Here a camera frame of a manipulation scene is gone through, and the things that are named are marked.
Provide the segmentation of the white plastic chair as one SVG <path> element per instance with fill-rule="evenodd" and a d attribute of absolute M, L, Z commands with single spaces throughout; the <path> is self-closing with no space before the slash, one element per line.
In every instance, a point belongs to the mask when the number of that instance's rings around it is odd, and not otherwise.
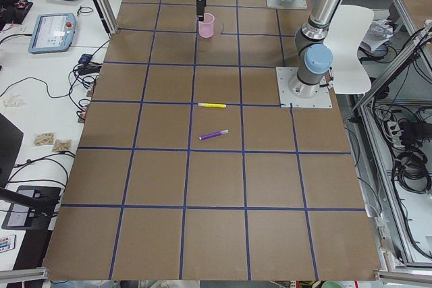
<path fill-rule="evenodd" d="M 373 17 L 371 9 L 355 5 L 340 5 L 333 16 L 324 45 L 333 53 L 333 88 L 337 94 L 364 94 L 371 89 L 357 51 Z"/>

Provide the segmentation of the pink mesh cup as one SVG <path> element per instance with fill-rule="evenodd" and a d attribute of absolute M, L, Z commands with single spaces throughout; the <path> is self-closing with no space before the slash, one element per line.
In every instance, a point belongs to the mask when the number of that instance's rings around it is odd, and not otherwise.
<path fill-rule="evenodd" d="M 205 13 L 203 21 L 198 22 L 198 34 L 202 38 L 211 38 L 214 35 L 215 16 Z"/>

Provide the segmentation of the yellow pen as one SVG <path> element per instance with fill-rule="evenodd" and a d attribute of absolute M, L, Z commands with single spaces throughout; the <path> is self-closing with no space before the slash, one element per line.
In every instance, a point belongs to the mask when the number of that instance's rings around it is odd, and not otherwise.
<path fill-rule="evenodd" d="M 226 104 L 222 103 L 198 103 L 198 107 L 206 107 L 206 108 L 218 108 L 218 109 L 224 109 L 227 107 Z"/>

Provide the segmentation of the purple pen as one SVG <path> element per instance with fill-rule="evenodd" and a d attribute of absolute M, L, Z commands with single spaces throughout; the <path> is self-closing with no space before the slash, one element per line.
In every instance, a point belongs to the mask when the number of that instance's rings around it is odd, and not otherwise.
<path fill-rule="evenodd" d="M 222 136 L 222 135 L 226 135 L 229 134 L 229 130 L 228 129 L 223 129 L 221 131 L 217 131 L 217 132 L 213 132 L 210 134 L 204 134 L 198 137 L 199 140 L 208 140 L 211 138 L 216 138 L 218 136 Z"/>

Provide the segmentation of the blue teach pendant near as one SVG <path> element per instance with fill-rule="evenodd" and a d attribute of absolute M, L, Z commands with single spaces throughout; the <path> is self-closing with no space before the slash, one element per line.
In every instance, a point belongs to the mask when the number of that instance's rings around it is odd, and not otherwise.
<path fill-rule="evenodd" d="M 28 51 L 32 54 L 65 52 L 74 39 L 76 18 L 72 13 L 39 15 Z"/>

